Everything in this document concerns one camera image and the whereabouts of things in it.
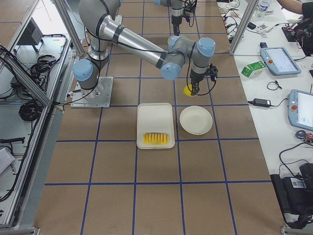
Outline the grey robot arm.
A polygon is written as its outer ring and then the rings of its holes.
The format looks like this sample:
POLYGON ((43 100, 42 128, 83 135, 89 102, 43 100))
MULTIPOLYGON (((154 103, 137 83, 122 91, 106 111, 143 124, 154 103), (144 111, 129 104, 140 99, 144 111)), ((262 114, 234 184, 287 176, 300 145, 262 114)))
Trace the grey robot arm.
POLYGON ((171 22, 175 36, 180 35, 180 24, 182 23, 183 7, 182 0, 154 0, 154 4, 171 7, 171 22))
POLYGON ((199 95, 200 82, 209 76, 213 82, 218 77, 218 69, 211 64, 215 51, 215 42, 210 38, 192 41, 175 35, 170 38, 168 50, 163 50, 147 39, 132 32, 114 21, 120 0, 82 0, 79 2, 79 16, 89 34, 97 42, 112 42, 123 49, 136 54, 156 68, 166 80, 178 78, 183 65, 192 62, 191 82, 187 83, 190 95, 199 95))

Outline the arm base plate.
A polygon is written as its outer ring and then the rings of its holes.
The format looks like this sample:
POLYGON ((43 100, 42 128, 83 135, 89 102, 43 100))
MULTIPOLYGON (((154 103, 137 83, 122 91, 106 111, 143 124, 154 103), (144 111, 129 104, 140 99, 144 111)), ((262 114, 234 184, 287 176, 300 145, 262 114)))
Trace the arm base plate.
POLYGON ((73 102, 70 103, 71 108, 109 108, 111 104, 111 95, 113 87, 113 76, 100 77, 98 85, 90 93, 90 91, 81 89, 79 82, 76 82, 76 90, 71 97, 73 102))

